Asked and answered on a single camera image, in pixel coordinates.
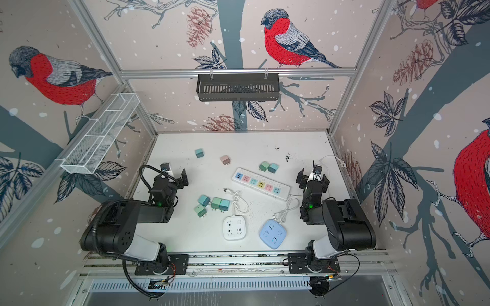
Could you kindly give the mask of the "white multicolour power strip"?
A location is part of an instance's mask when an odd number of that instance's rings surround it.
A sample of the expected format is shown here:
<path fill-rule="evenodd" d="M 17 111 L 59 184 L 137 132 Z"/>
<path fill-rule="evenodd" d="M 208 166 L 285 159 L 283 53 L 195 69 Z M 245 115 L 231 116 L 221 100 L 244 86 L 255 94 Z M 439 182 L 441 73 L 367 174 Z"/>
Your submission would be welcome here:
<path fill-rule="evenodd" d="M 277 200 L 287 201 L 290 196 L 290 186 L 243 168 L 236 169 L 232 181 Z"/>

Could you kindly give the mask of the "blue square socket cube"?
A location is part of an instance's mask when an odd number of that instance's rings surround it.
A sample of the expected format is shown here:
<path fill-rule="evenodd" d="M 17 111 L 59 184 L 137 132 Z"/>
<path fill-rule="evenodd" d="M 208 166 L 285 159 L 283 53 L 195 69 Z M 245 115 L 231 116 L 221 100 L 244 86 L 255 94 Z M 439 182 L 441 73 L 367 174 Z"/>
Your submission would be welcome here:
<path fill-rule="evenodd" d="M 269 219 L 259 232 L 261 241 L 271 249 L 278 249 L 286 236 L 286 229 L 273 219 Z"/>

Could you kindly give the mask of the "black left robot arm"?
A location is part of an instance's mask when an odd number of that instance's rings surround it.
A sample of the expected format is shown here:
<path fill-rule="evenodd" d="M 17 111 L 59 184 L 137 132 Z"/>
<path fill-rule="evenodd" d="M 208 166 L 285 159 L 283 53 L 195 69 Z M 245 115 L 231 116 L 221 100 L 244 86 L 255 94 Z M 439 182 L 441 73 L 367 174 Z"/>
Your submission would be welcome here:
<path fill-rule="evenodd" d="M 170 221 L 179 201 L 177 191 L 189 184 L 186 171 L 175 178 L 143 165 L 139 175 L 148 188 L 148 201 L 123 199 L 103 203 L 82 234 L 80 247 L 102 257 L 134 263 L 138 276 L 185 275 L 188 255 L 170 255 L 165 244 L 136 234 L 136 228 L 138 224 Z"/>

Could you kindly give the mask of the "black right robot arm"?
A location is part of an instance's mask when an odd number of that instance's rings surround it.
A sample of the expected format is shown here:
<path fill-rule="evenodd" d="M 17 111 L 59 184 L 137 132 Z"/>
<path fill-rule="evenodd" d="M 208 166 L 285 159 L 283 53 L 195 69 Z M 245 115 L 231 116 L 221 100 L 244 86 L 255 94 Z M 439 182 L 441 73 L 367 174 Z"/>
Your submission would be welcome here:
<path fill-rule="evenodd" d="M 354 249 L 362 251 L 376 247 L 376 235 L 356 199 L 338 201 L 333 197 L 322 199 L 330 181 L 321 175 L 321 167 L 314 166 L 310 175 L 301 170 L 296 183 L 303 190 L 299 207 L 300 219 L 307 225 L 324 225 L 327 234 L 312 240 L 305 252 L 290 253 L 288 267 L 292 274 L 338 273 L 338 256 Z"/>

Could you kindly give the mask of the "teal plug adapter left cluster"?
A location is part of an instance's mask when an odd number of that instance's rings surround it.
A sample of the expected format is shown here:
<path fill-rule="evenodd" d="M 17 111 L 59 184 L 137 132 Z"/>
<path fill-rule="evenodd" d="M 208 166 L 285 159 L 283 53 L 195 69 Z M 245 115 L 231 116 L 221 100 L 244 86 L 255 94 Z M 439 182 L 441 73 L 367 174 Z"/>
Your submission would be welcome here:
<path fill-rule="evenodd" d="M 210 197 L 208 197 L 208 196 L 206 196 L 206 195 L 201 195 L 201 196 L 199 197 L 199 199 L 198 199 L 198 203 L 199 203 L 200 205 L 202 205 L 203 207 L 208 206 L 208 205 L 209 205 L 209 203 L 210 203 L 210 201 L 211 201 Z"/>

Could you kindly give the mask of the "teal plug adapter cluster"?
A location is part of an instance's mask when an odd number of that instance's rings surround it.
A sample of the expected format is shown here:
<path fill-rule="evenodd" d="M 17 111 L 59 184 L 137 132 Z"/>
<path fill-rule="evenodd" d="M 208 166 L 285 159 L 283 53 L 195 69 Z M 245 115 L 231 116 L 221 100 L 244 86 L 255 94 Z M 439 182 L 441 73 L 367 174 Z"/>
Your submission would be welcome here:
<path fill-rule="evenodd" d="M 230 208 L 230 201 L 226 199 L 222 199 L 219 207 L 218 207 L 222 212 L 227 212 Z"/>
<path fill-rule="evenodd" d="M 199 197 L 199 199 L 198 199 L 198 203 L 199 203 L 200 205 L 202 205 L 203 207 L 208 206 L 208 205 L 209 205 L 209 203 L 210 203 L 210 201 L 211 201 L 210 197 L 208 197 L 208 196 L 206 196 L 206 195 L 201 195 L 201 196 Z"/>

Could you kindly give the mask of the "green plug adapter low cluster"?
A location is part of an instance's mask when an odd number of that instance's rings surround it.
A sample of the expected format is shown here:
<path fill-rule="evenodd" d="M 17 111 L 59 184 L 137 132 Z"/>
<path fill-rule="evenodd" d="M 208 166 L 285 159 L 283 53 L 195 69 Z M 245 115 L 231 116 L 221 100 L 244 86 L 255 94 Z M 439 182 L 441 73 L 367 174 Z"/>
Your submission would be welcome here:
<path fill-rule="evenodd" d="M 207 209 L 205 208 L 205 206 L 203 206 L 201 204 L 198 204 L 194 208 L 194 211 L 195 211 L 196 215 L 198 215 L 199 218 L 202 218 L 207 214 Z"/>

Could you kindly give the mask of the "green plug adapter middle cluster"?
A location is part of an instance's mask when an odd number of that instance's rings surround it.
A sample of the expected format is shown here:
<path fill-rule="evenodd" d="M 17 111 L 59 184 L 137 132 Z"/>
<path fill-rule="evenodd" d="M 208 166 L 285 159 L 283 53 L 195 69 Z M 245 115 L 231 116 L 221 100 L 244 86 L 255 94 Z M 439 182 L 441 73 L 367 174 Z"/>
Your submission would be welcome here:
<path fill-rule="evenodd" d="M 222 203 L 222 199 L 221 198 L 218 198 L 218 197 L 214 197 L 212 202 L 211 202 L 211 208 L 213 210 L 219 210 L 219 207 Z"/>

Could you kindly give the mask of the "pink plug adapter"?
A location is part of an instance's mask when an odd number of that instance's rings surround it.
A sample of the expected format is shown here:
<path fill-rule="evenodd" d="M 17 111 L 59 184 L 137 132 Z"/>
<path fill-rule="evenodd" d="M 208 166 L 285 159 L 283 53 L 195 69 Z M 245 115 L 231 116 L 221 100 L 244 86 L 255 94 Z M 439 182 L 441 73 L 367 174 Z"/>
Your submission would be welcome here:
<path fill-rule="evenodd" d="M 227 155 L 221 156 L 220 161 L 223 163 L 223 165 L 228 165 L 231 163 L 231 160 Z"/>

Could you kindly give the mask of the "teal plug adapter right cluster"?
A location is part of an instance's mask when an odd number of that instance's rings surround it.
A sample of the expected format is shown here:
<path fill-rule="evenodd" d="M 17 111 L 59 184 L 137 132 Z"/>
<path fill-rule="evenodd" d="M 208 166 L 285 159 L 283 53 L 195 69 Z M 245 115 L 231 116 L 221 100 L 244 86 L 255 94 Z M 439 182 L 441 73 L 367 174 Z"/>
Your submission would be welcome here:
<path fill-rule="evenodd" d="M 226 199 L 222 199 L 219 207 L 218 207 L 222 212 L 227 212 L 230 208 L 230 201 Z"/>

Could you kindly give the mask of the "white square socket cube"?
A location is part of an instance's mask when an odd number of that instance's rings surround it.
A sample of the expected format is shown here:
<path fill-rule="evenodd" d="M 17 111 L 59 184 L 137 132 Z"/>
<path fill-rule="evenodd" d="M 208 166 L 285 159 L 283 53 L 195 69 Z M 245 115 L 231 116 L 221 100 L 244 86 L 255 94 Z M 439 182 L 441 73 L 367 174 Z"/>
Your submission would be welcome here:
<path fill-rule="evenodd" d="M 246 220 L 241 215 L 233 215 L 223 220 L 223 238 L 226 241 L 242 240 L 246 236 Z"/>

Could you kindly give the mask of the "white mesh wall shelf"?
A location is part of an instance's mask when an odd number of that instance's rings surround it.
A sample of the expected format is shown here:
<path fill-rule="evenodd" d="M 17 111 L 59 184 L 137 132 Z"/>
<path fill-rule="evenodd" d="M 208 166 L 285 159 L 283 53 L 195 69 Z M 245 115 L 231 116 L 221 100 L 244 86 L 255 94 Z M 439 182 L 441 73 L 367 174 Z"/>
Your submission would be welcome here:
<path fill-rule="evenodd" d="M 61 168 L 70 174 L 93 174 L 139 104 L 135 93 L 114 95 L 102 114 L 88 122 L 88 131 L 63 159 Z"/>

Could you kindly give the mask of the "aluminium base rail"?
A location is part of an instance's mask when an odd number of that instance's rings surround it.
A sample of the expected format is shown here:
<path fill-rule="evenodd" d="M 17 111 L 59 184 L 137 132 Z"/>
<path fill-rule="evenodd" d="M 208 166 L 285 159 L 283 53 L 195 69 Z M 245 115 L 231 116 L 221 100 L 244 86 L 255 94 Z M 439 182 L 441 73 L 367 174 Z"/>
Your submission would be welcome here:
<path fill-rule="evenodd" d="M 353 251 L 323 265 L 308 265 L 304 255 L 294 251 L 191 252 L 170 255 L 175 269 L 166 273 L 178 277 L 268 277 L 282 275 L 398 275 L 386 251 Z"/>

